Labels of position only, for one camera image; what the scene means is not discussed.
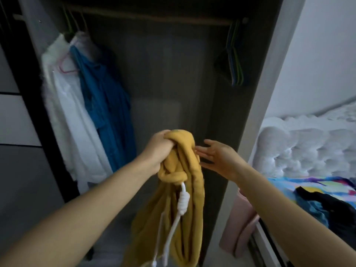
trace blue garment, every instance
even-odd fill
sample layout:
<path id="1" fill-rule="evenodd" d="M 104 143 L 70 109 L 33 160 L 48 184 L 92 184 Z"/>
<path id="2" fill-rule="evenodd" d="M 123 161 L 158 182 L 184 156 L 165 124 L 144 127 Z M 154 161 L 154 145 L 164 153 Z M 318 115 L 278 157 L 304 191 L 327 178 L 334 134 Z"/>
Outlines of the blue garment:
<path id="1" fill-rule="evenodd" d="M 300 208 L 312 215 L 327 228 L 329 227 L 329 212 L 323 209 L 323 206 L 320 202 L 317 202 L 316 200 L 306 201 L 301 196 L 299 196 L 296 190 L 294 191 L 294 195 L 296 197 L 296 203 Z"/>
<path id="2" fill-rule="evenodd" d="M 102 49 L 99 62 L 89 61 L 75 46 L 70 52 L 79 68 L 85 108 L 94 122 L 113 171 L 136 157 L 130 99 L 115 75 L 113 55 Z"/>

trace pink bag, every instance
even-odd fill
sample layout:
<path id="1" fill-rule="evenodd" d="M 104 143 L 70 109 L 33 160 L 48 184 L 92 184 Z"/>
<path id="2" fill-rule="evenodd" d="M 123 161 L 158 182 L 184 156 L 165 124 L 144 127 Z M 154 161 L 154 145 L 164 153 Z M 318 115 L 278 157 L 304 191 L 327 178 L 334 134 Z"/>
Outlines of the pink bag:
<path id="1" fill-rule="evenodd" d="M 220 247 L 235 257 L 240 257 L 259 219 L 257 212 L 239 189 L 220 240 Z"/>

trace tufted headboard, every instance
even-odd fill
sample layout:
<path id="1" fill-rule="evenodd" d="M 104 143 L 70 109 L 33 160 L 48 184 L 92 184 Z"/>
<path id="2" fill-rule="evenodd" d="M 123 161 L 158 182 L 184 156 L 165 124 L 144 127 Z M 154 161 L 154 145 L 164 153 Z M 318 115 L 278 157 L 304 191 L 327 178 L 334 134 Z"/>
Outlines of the tufted headboard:
<path id="1" fill-rule="evenodd" d="M 267 177 L 356 177 L 356 123 L 316 116 L 267 118 L 250 163 Z"/>

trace person's right hand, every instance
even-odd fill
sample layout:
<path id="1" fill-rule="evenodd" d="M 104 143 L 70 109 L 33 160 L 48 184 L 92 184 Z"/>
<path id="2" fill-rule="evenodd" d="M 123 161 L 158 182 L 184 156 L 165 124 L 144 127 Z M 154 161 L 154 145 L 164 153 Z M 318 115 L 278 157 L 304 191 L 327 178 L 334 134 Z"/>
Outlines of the person's right hand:
<path id="1" fill-rule="evenodd" d="M 239 171 L 248 166 L 230 146 L 210 139 L 205 139 L 204 143 L 210 147 L 196 146 L 196 153 L 212 163 L 200 162 L 202 167 L 213 170 L 230 181 L 235 181 Z"/>

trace wall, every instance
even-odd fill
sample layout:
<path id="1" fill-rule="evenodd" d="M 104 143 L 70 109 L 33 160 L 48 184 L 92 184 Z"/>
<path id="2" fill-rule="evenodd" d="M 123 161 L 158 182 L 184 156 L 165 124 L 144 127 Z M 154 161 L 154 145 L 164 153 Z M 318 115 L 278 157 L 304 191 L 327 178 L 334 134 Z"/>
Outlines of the wall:
<path id="1" fill-rule="evenodd" d="M 306 0 L 266 117 L 323 113 L 356 99 L 356 0 Z"/>

